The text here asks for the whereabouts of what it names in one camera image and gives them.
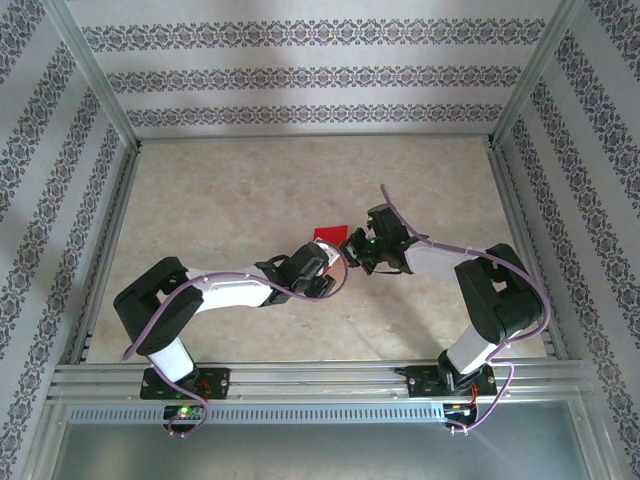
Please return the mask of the red paper sheet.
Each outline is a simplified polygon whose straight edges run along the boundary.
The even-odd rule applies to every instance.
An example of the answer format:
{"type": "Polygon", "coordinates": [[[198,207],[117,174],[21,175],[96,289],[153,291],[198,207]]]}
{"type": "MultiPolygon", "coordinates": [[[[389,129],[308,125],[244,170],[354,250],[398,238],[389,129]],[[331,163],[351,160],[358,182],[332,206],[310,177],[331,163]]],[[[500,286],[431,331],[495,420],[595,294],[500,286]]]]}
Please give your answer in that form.
{"type": "Polygon", "coordinates": [[[337,225],[330,227],[318,227],[314,230],[313,240],[322,240],[332,245],[339,246],[348,237],[348,226],[337,225]]]}

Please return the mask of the circuit board with green light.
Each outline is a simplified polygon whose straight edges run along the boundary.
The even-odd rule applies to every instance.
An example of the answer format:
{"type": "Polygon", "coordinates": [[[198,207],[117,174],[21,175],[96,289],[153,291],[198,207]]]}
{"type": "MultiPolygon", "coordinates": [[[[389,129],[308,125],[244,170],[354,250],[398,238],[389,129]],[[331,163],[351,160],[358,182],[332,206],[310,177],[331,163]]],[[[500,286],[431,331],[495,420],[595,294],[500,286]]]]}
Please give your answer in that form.
{"type": "Polygon", "coordinates": [[[196,421],[201,420],[205,411],[200,406],[195,405],[169,405],[164,408],[163,419],[165,421],[196,421]]]}

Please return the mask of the grey metal panel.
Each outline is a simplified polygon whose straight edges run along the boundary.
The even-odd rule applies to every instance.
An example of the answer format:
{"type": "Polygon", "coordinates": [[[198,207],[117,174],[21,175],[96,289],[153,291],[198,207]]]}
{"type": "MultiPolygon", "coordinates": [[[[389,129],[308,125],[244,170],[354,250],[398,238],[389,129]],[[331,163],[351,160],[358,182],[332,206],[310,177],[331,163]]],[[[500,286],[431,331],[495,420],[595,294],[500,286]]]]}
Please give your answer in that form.
{"type": "Polygon", "coordinates": [[[429,424],[73,425],[54,480],[590,480],[564,429],[450,436],[429,424]]]}

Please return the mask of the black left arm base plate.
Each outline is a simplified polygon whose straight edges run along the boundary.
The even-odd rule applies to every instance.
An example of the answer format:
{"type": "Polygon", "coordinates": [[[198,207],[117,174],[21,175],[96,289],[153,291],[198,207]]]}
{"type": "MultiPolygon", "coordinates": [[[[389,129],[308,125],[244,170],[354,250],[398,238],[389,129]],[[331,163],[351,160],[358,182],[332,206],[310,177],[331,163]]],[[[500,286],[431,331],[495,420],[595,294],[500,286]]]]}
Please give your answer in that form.
{"type": "MultiPolygon", "coordinates": [[[[176,384],[182,389],[204,400],[224,400],[227,398],[230,370],[227,368],[196,368],[176,384]]],[[[169,386],[153,368],[144,371],[140,398],[143,400],[188,399],[184,393],[169,386]]]]}

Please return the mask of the aluminium table edge rail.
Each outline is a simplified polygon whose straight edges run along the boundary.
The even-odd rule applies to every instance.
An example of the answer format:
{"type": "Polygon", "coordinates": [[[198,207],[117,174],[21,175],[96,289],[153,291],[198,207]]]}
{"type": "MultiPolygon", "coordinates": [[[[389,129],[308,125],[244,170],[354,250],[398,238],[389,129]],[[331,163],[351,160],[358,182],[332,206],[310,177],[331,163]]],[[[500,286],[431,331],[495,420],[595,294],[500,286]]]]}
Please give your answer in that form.
{"type": "Polygon", "coordinates": [[[483,142],[491,142],[490,134],[426,134],[426,133],[374,133],[374,132],[349,132],[346,134],[319,133],[319,134],[292,134],[292,135],[257,135],[257,136],[195,136],[195,137],[167,137],[167,138],[141,138],[141,147],[151,145],[173,144],[204,144],[219,142],[259,142],[259,141],[322,141],[339,139],[427,139],[427,140],[467,140],[479,139],[483,142]]]}

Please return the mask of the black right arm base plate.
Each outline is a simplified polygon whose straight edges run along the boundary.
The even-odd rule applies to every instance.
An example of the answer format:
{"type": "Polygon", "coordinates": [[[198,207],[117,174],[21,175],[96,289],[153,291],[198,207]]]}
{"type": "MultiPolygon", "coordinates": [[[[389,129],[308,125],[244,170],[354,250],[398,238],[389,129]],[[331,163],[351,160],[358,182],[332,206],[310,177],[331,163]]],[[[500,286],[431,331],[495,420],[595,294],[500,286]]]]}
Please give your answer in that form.
{"type": "Polygon", "coordinates": [[[395,370],[406,379],[410,398],[466,397],[474,392],[480,396],[497,394],[494,372],[484,366],[468,375],[442,373],[435,365],[411,365],[395,370]]]}

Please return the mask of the aluminium side rail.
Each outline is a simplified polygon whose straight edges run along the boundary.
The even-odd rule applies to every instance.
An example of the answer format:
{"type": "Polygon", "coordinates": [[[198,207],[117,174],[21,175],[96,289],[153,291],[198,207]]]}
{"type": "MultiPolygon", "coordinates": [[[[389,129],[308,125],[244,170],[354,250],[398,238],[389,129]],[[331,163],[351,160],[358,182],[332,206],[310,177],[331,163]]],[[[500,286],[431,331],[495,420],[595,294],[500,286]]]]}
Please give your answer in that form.
{"type": "MultiPolygon", "coordinates": [[[[526,218],[516,195],[516,190],[508,172],[504,156],[501,150],[498,147],[493,147],[489,141],[485,142],[485,150],[514,242],[514,249],[521,258],[528,273],[542,287],[543,291],[547,293],[544,276],[540,270],[534,245],[527,230],[526,218]]],[[[548,356],[552,356],[557,360],[570,359],[555,319],[554,310],[551,310],[550,321],[546,327],[546,332],[543,333],[542,336],[543,339],[548,340],[553,347],[553,349],[549,351],[548,356]]]]}
{"type": "Polygon", "coordinates": [[[139,141],[127,150],[120,164],[86,278],[79,318],[69,335],[61,364],[82,363],[88,349],[87,342],[91,342],[89,337],[98,320],[141,150],[142,142],[139,141]]]}

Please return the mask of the aluminium corner post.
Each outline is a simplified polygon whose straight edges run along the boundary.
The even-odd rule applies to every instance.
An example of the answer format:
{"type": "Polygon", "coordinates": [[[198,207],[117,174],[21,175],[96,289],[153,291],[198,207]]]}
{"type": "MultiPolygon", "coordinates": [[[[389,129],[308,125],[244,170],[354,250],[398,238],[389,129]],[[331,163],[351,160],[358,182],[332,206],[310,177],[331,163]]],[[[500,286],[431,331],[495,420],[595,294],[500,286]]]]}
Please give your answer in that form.
{"type": "Polygon", "coordinates": [[[40,0],[40,2],[98,97],[116,131],[127,145],[138,150],[140,139],[81,28],[74,19],[67,2],[65,0],[40,0]]]}
{"type": "Polygon", "coordinates": [[[495,125],[487,137],[486,146],[495,150],[510,133],[529,95],[541,78],[554,51],[570,27],[585,0],[560,0],[528,60],[515,88],[495,125]]]}

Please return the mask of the aluminium frame strut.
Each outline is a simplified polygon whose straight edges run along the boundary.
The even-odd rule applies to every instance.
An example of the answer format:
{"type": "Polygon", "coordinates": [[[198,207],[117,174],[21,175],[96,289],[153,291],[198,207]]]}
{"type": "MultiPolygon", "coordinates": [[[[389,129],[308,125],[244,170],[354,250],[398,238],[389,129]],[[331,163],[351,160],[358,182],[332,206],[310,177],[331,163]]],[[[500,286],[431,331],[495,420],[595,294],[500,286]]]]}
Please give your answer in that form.
{"type": "Polygon", "coordinates": [[[611,451],[604,424],[593,409],[593,401],[578,398],[568,402],[588,478],[619,480],[619,468],[611,451]]]}
{"type": "Polygon", "coordinates": [[[67,423],[66,405],[60,402],[44,405],[22,480],[52,480],[67,423]]]}

